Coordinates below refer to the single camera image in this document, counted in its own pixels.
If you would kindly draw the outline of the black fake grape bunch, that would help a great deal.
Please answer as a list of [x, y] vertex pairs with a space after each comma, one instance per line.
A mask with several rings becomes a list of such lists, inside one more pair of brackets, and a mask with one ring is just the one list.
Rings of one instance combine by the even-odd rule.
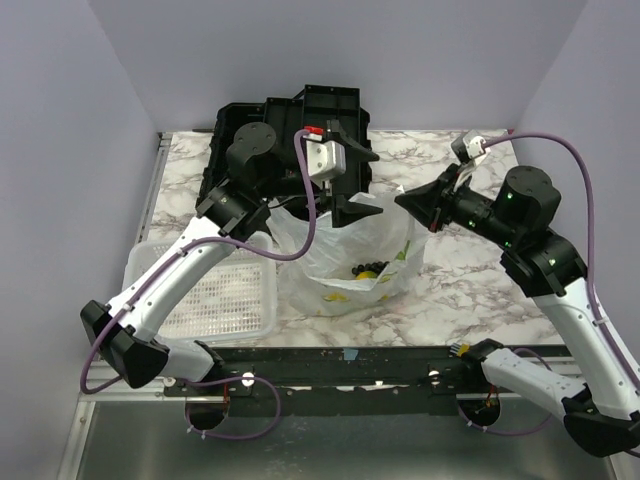
[[363, 271], [373, 271], [378, 276], [380, 276], [381, 273], [384, 271], [384, 269], [388, 265], [389, 265], [389, 261], [375, 261], [375, 262], [366, 263], [366, 264], [359, 264], [351, 269], [351, 273], [354, 277], [356, 277], [357, 274]]

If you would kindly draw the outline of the white plastic bag lemon print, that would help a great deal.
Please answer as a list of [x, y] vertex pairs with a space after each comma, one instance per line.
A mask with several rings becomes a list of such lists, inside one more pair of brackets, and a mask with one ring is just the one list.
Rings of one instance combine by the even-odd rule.
[[[320, 216], [310, 249], [279, 268], [284, 299], [305, 315], [341, 316], [408, 292], [424, 265], [428, 232], [395, 203], [403, 191], [356, 194], [356, 200], [383, 212], [342, 228], [332, 227], [330, 214]], [[352, 275], [353, 267], [375, 261], [389, 261], [376, 279]]]

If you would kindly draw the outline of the yellow green fake mango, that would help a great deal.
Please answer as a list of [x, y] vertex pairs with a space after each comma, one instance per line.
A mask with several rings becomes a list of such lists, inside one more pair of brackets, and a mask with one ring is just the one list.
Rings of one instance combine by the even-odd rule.
[[356, 280], [376, 279], [378, 275], [373, 271], [363, 271], [356, 275]]

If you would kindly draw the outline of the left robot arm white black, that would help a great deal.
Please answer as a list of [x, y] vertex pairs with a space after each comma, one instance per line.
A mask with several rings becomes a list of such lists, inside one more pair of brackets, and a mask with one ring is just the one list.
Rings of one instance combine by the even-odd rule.
[[337, 120], [293, 135], [308, 209], [302, 246], [290, 254], [260, 249], [249, 238], [265, 227], [269, 203], [291, 182], [289, 156], [276, 130], [264, 122], [241, 126], [225, 152], [227, 172], [197, 206], [195, 216], [169, 249], [132, 285], [106, 303], [89, 301], [80, 318], [91, 343], [116, 378], [133, 389], [157, 377], [188, 383], [201, 395], [214, 393], [222, 380], [220, 357], [198, 340], [171, 340], [159, 330], [186, 294], [236, 250], [279, 262], [295, 261], [311, 248], [316, 233], [316, 194], [345, 174], [348, 160], [368, 164], [379, 157], [350, 137]]

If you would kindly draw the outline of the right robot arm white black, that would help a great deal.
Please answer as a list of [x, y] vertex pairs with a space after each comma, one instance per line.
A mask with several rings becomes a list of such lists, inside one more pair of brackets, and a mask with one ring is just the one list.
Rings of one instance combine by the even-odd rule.
[[614, 328], [596, 319], [580, 254], [549, 226], [561, 201], [550, 177], [536, 167], [516, 166], [489, 199], [473, 191], [461, 167], [452, 164], [395, 201], [431, 232], [454, 223], [500, 247], [507, 276], [552, 322], [582, 374], [565, 378], [487, 339], [468, 350], [452, 348], [462, 384], [474, 392], [492, 384], [519, 394], [561, 420], [592, 456], [638, 448], [639, 390], [631, 376], [639, 366]]

